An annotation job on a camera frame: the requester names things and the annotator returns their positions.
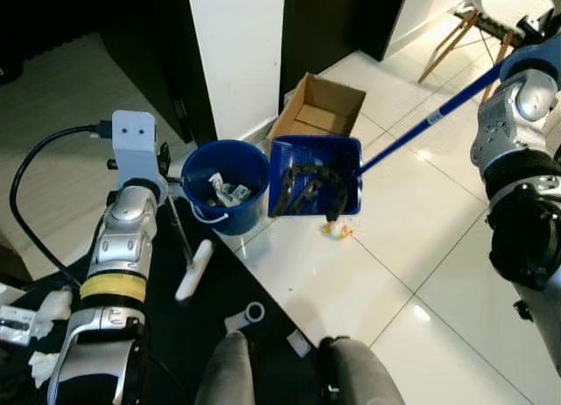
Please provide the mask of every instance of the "white tile floor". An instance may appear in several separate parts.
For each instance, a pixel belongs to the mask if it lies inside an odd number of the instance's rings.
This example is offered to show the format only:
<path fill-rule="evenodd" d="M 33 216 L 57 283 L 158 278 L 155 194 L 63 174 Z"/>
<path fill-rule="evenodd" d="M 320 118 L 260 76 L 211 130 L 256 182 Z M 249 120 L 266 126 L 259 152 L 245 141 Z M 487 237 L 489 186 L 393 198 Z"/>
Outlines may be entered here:
<path fill-rule="evenodd" d="M 491 66 L 474 31 L 416 83 L 456 23 L 381 63 L 354 53 L 325 73 L 367 91 L 354 131 L 365 158 Z M 514 290 L 487 258 L 487 200 L 469 160 L 478 104 L 365 176 L 355 238 L 334 241 L 321 218 L 290 217 L 228 244 L 314 343 L 345 334 L 371 345 L 408 405 L 558 405 L 561 383 L 536 327 L 518 318 Z"/>

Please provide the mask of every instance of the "open cardboard box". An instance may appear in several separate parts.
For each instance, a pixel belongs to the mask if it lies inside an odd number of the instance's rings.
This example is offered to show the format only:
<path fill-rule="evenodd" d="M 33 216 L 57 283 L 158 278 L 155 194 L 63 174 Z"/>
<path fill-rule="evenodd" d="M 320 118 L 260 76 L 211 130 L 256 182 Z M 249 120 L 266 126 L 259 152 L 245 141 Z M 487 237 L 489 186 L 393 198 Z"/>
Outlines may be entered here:
<path fill-rule="evenodd" d="M 365 100 L 359 91 L 306 74 L 287 103 L 269 140 L 283 135 L 349 136 Z"/>

